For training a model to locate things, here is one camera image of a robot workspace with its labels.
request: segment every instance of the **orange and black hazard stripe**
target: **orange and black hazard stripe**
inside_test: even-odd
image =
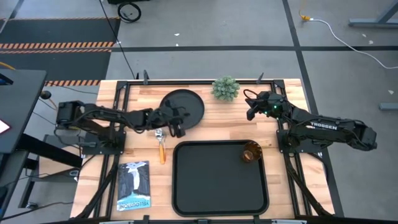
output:
[[[53,54],[78,52],[112,52],[110,49],[70,49],[70,50],[0,50],[0,54]]]
[[[46,81],[45,86],[98,86],[101,80],[56,80]]]
[[[0,49],[69,49],[89,47],[112,47],[114,42],[66,42],[66,43],[15,43],[1,44]]]

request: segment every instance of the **black tray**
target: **black tray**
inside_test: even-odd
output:
[[[250,140],[187,141],[174,149],[172,205],[182,217],[260,215],[269,205],[264,161],[241,158]]]

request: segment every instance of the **white cable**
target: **white cable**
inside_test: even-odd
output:
[[[323,20],[320,20],[320,19],[312,19],[312,18],[309,20],[309,22],[311,22],[311,21],[322,22],[322,23],[326,24],[326,25],[329,27],[331,34],[333,34],[333,36],[335,37],[336,40],[340,41],[340,42],[343,43],[345,46],[349,47],[351,50],[354,50],[355,52],[358,52],[358,53],[361,53],[361,54],[365,54],[365,55],[367,55],[367,56],[373,58],[373,59],[374,59],[375,61],[377,61],[383,68],[385,68],[385,69],[396,69],[396,68],[398,68],[398,66],[396,66],[396,67],[387,67],[387,66],[385,66],[383,63],[381,63],[375,56],[373,56],[373,55],[371,55],[371,54],[368,54],[368,53],[366,53],[366,52],[362,52],[362,51],[360,51],[360,50],[356,50],[356,49],[353,48],[352,46],[348,45],[346,42],[342,41],[340,38],[338,38],[338,37],[336,36],[336,34],[335,34],[335,33],[333,32],[333,30],[331,29],[329,23],[327,23],[327,22],[325,22],[325,21],[323,21]]]

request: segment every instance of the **black desk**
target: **black desk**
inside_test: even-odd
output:
[[[81,158],[53,145],[24,134],[40,92],[44,86],[45,71],[0,70],[0,73],[14,81],[12,85],[0,86],[0,119],[11,128],[0,134],[0,187],[7,188],[7,194],[0,202],[0,218],[6,212],[22,169],[35,169],[37,161],[27,162],[28,154],[34,153],[73,167],[81,167]],[[27,187],[22,199],[29,198],[32,187]]]

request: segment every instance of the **brown glass cup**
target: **brown glass cup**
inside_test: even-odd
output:
[[[242,158],[244,162],[257,161],[262,156],[261,146],[254,141],[249,141],[244,145]]]

